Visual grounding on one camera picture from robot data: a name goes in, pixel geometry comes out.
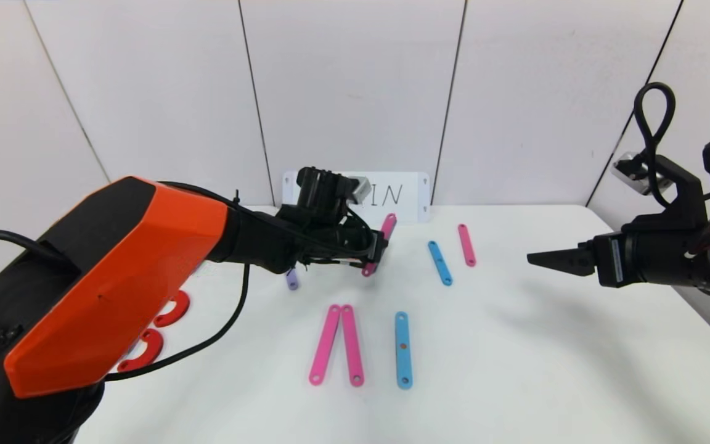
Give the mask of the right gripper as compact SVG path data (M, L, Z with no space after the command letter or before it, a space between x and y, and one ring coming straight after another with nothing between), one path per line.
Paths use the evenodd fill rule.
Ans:
M597 267L600 285L612 289L639 283L693 286L693 261L684 257L687 242L673 231L616 232L574 249L528 253L526 259L574 276L590 276Z

